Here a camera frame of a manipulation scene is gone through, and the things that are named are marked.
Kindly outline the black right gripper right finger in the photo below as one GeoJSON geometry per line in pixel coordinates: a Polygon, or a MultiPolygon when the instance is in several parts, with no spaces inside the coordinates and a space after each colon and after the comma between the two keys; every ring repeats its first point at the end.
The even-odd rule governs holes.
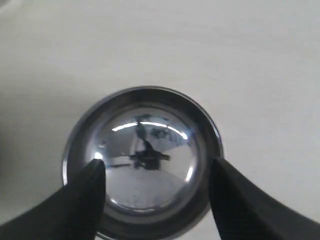
{"type": "Polygon", "coordinates": [[[222,240],[318,240],[320,224],[274,199],[224,158],[210,167],[210,205],[222,240]]]}

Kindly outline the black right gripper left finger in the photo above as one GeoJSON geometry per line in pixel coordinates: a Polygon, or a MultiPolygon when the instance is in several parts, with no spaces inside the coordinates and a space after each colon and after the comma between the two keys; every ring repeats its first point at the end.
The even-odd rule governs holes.
{"type": "Polygon", "coordinates": [[[4,223],[2,240],[93,240],[106,200],[106,169],[92,160],[48,199],[4,223]]]}

